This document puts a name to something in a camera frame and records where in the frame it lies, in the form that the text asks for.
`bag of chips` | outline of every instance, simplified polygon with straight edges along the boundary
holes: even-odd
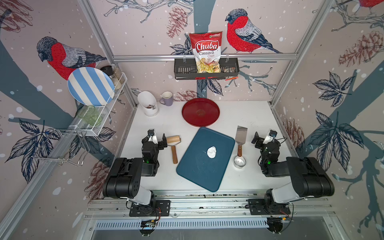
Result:
[[[222,33],[189,34],[198,73],[220,72]]]

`green glass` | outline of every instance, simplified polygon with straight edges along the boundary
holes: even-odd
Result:
[[[100,125],[101,120],[103,119],[103,116],[100,116],[100,114],[97,112],[94,106],[84,106],[78,112],[77,116],[91,126]]]

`black metal basket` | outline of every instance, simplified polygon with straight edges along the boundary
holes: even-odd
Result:
[[[236,77],[239,74],[239,63],[237,58],[221,58],[219,60],[220,73],[197,73],[196,61],[194,58],[175,59],[175,79],[195,80],[195,79],[225,79],[226,77]],[[226,73],[226,69],[235,68],[235,72]]]

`mounting plate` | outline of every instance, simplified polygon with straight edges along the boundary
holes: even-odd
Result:
[[[169,216],[169,207],[170,200],[157,200],[155,203],[155,208],[159,207],[161,209],[161,216]],[[129,211],[130,217],[149,217],[159,215],[158,212],[154,212],[151,207],[143,205],[131,205],[131,210]]]
[[[286,204],[273,204],[268,209],[265,207],[264,199],[248,199],[248,204],[251,215],[283,215],[280,210],[288,215],[291,214]]]

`metal spatula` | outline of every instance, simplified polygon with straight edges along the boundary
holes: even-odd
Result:
[[[241,157],[242,153],[242,145],[245,143],[245,139],[247,138],[247,130],[246,127],[237,126],[236,138],[235,141],[239,145],[237,147],[237,155]]]

